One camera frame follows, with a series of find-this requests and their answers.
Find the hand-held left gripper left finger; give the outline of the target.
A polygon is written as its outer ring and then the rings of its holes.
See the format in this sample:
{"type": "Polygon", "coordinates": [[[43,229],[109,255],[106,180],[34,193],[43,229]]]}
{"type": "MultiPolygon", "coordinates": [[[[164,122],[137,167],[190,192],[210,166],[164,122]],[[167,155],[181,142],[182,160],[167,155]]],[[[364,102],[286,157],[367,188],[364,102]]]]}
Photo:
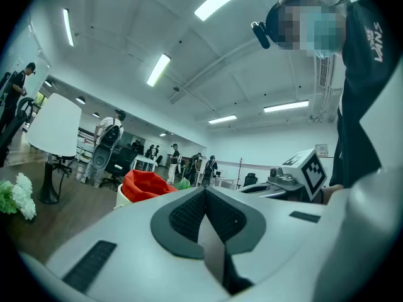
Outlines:
{"type": "Polygon", "coordinates": [[[224,302],[229,293],[203,260],[176,257],[152,235],[150,221],[165,204],[189,192],[176,191],[117,208],[68,239],[46,267],[63,278],[98,241],[116,248],[87,290],[101,302],[224,302]]]}

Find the white shade table lamp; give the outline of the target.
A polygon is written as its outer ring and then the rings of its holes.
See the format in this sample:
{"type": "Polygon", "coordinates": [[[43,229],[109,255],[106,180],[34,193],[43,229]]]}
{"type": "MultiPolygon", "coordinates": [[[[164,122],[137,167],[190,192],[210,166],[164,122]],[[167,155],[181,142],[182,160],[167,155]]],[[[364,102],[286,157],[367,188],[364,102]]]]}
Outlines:
{"type": "Polygon", "coordinates": [[[38,193],[38,200],[42,203],[55,204],[59,201],[59,195],[52,183],[52,157],[76,156],[81,113],[79,106],[60,94],[53,93],[26,133],[26,141],[32,147],[48,154],[42,188],[38,193]]]}

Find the wooden coat rack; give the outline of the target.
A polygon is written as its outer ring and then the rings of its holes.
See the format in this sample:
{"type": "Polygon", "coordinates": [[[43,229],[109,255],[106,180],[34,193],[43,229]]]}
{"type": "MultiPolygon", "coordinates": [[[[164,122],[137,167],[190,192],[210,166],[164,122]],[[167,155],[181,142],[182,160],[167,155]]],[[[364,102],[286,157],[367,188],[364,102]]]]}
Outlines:
{"type": "Polygon", "coordinates": [[[236,189],[240,189],[243,184],[244,184],[244,176],[243,176],[243,158],[241,157],[239,160],[239,166],[237,170],[237,183],[236,183],[236,189]]]}

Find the ceiling air vent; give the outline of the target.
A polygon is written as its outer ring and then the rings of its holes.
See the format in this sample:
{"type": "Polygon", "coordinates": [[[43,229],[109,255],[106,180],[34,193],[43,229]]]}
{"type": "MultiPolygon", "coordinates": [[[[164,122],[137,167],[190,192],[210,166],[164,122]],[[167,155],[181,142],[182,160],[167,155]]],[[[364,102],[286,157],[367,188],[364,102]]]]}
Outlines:
{"type": "Polygon", "coordinates": [[[329,59],[320,59],[319,86],[326,88],[327,76],[329,71],[329,59]]]}

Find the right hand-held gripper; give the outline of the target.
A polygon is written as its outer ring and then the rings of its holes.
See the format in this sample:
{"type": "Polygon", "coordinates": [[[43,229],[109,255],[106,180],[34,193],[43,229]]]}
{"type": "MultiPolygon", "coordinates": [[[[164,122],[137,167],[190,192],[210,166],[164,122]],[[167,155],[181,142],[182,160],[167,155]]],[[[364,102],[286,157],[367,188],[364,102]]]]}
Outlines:
{"type": "Polygon", "coordinates": [[[327,179],[323,165],[314,149],[297,152],[281,165],[271,168],[268,182],[252,184],[239,189],[244,194],[260,198],[284,198],[287,192],[303,189],[305,201],[313,202],[327,179]]]}

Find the beige fabric basket red lining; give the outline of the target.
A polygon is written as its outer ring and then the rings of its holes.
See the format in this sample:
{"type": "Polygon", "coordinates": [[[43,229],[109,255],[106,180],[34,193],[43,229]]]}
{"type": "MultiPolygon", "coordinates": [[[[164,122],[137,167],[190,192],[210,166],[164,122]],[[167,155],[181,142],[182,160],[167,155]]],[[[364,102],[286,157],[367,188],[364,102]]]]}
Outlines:
{"type": "Polygon", "coordinates": [[[169,185],[155,172],[133,169],[125,175],[123,183],[118,186],[114,209],[175,191],[177,189],[174,186],[169,185]]]}

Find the white desk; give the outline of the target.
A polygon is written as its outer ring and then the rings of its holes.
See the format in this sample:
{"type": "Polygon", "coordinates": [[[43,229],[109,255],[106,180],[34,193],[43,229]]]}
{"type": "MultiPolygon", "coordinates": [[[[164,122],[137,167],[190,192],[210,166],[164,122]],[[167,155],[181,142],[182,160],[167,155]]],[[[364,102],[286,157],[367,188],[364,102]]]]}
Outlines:
{"type": "Polygon", "coordinates": [[[158,163],[155,160],[146,158],[143,155],[137,155],[132,162],[131,168],[138,170],[138,168],[136,168],[138,162],[143,163],[144,171],[154,172],[155,168],[158,166],[158,163]]]}

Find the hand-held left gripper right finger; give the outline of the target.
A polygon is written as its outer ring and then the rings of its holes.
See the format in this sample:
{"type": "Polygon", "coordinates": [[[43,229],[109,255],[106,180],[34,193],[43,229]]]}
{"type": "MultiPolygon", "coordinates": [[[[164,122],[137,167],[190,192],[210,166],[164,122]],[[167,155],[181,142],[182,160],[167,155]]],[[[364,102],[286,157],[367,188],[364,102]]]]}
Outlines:
{"type": "Polygon", "coordinates": [[[250,287],[272,276],[317,226],[325,207],[221,187],[205,194],[205,285],[250,287]]]}

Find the white artificial flower bouquet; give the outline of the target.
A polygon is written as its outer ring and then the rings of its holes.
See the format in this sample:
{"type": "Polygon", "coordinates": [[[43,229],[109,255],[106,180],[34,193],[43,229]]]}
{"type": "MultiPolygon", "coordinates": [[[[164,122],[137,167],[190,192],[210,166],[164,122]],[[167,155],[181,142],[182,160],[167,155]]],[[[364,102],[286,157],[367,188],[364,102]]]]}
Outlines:
{"type": "Polygon", "coordinates": [[[25,220],[36,217],[36,206],[32,199],[32,182],[23,173],[16,175],[16,182],[0,181],[0,213],[7,215],[20,212],[25,220]]]}

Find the person's black t-shirt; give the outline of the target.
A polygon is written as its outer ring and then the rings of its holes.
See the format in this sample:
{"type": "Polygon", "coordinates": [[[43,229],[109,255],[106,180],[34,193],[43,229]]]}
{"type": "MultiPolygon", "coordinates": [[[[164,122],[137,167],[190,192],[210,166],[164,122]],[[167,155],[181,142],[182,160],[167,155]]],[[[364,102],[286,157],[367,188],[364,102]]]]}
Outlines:
{"type": "Polygon", "coordinates": [[[330,186],[351,187],[380,168],[360,120],[384,89],[401,54],[397,37],[373,0],[348,6],[342,52],[346,72],[330,186]]]}

